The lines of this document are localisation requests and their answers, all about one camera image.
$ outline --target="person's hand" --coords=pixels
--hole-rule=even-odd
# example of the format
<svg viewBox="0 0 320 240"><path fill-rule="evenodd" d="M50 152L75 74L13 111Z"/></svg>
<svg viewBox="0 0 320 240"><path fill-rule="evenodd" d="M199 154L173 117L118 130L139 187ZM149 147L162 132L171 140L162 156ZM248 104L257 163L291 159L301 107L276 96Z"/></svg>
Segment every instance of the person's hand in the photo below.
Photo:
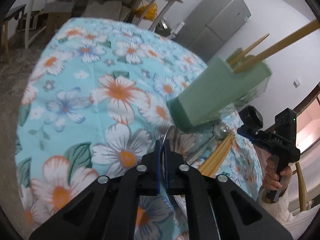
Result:
<svg viewBox="0 0 320 240"><path fill-rule="evenodd" d="M269 190L278 190L278 188L282 187L280 196L283 195L285 190L287 189L289 182L292 177L292 170L290 166L286 166L281 172L281 176L286 176L283 185L281 186L278 174L275 172L275 163L271 160L271 158L267 159L267 167L266 167L266 176L262 181L262 185L265 189Z"/></svg>

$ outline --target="light blue fabric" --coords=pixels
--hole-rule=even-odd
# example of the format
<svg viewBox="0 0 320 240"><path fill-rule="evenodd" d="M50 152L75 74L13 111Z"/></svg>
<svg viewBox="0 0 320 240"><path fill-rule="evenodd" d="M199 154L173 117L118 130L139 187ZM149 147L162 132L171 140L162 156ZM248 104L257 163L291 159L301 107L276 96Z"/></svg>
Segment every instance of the light blue fabric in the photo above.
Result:
<svg viewBox="0 0 320 240"><path fill-rule="evenodd" d="M173 124L166 102L205 68L187 49L135 25L69 20L43 51L20 108L15 161L31 225L42 224L99 175L121 176L152 152ZM237 113L224 121L233 129L241 125ZM183 156L211 136L212 129L182 135ZM259 161L247 139L236 135L236 141L219 173L256 198ZM187 231L163 187L160 196L140 199L135 239L187 239Z"/></svg>

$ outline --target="metal screw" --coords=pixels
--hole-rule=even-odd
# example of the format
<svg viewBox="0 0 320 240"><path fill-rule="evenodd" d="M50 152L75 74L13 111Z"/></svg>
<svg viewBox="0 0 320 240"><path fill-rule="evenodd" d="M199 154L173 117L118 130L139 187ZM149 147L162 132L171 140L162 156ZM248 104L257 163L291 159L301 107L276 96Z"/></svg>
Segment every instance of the metal screw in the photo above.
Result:
<svg viewBox="0 0 320 240"><path fill-rule="evenodd" d="M228 180L228 177L226 175L222 174L218 176L218 181L220 182L227 182L227 180Z"/></svg>
<svg viewBox="0 0 320 240"><path fill-rule="evenodd" d="M100 177L98 178L98 182L99 182L100 184L106 184L108 181L109 181L109 178L108 178L107 176L100 176Z"/></svg>
<svg viewBox="0 0 320 240"><path fill-rule="evenodd" d="M138 165L137 166L137 171L143 172L147 170L147 166L146 165Z"/></svg>
<svg viewBox="0 0 320 240"><path fill-rule="evenodd" d="M181 164L181 165L179 166L179 169L180 169L181 171L188 171L188 170L189 170L189 165Z"/></svg>

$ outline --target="wooden skewer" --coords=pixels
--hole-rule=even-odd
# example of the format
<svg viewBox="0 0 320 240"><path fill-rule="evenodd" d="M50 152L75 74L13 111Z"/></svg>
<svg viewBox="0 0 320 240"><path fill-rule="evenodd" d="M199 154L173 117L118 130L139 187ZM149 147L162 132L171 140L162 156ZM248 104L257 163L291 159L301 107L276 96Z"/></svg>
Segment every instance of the wooden skewer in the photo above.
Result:
<svg viewBox="0 0 320 240"><path fill-rule="evenodd" d="M219 167L221 166L221 164L223 163L223 161L225 160L225 158L227 157L229 151L232 148L232 144L230 144L227 148L227 150L223 153L223 155L221 156L222 158L220 159L220 161L217 163L217 165L215 166L215 168L211 171L211 173L209 174L209 177L214 178L215 174L217 172L217 170L219 169Z"/></svg>
<svg viewBox="0 0 320 240"><path fill-rule="evenodd" d="M228 138L232 135L232 132L228 133L228 135L225 137L225 139L220 143L217 148L210 154L210 156L202 163L202 165L199 167L199 171L202 173L204 169L209 165L210 161L214 158L216 153L222 148L222 146L228 141Z"/></svg>
<svg viewBox="0 0 320 240"><path fill-rule="evenodd" d="M296 170L298 174L299 205L300 205L300 211L302 212L307 210L307 188L302 175L302 169L301 169L300 163L296 162L295 164L296 164Z"/></svg>
<svg viewBox="0 0 320 240"><path fill-rule="evenodd" d="M232 145L232 141L234 140L234 134L229 137L228 141L223 145L223 147L214 155L214 158L209 162L209 165L203 170L203 175L209 176L211 171L215 169L216 165L220 162L220 160L225 157L226 150Z"/></svg>
<svg viewBox="0 0 320 240"><path fill-rule="evenodd" d="M292 43L295 43L296 41L298 41L301 38L307 36L308 34L316 31L319 28L320 28L320 23L318 22L318 20L314 20L314 21L308 23L307 25L298 29L294 33L285 37L283 40L277 42L276 44L274 44L270 48L261 52L257 56L255 56L252 59L248 60L247 62L243 63L241 66L237 67L233 72L234 73L241 73L243 71L248 70L249 68L253 67L255 64L261 62L262 60L266 59L267 57L272 56L273 54L277 53L278 51L288 47Z"/></svg>
<svg viewBox="0 0 320 240"><path fill-rule="evenodd" d="M253 50L255 47L257 47L261 42L263 42L269 35L270 35L270 33L264 35L262 38L260 38L257 41L255 41L252 45L250 45L249 47L244 49L244 51L239 53L239 55L236 56L233 60L227 61L228 64L230 66L232 66L233 64L237 63L239 60L244 58L246 54L248 54L251 50Z"/></svg>

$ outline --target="metal ball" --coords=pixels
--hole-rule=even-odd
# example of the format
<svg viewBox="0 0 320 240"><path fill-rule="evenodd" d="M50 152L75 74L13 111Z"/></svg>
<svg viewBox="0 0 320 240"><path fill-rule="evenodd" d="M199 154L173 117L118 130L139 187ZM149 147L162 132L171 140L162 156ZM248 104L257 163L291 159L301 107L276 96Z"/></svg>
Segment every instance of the metal ball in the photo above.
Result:
<svg viewBox="0 0 320 240"><path fill-rule="evenodd" d="M224 122L219 122L213 127L213 135L217 140L224 139L230 132L229 127Z"/></svg>

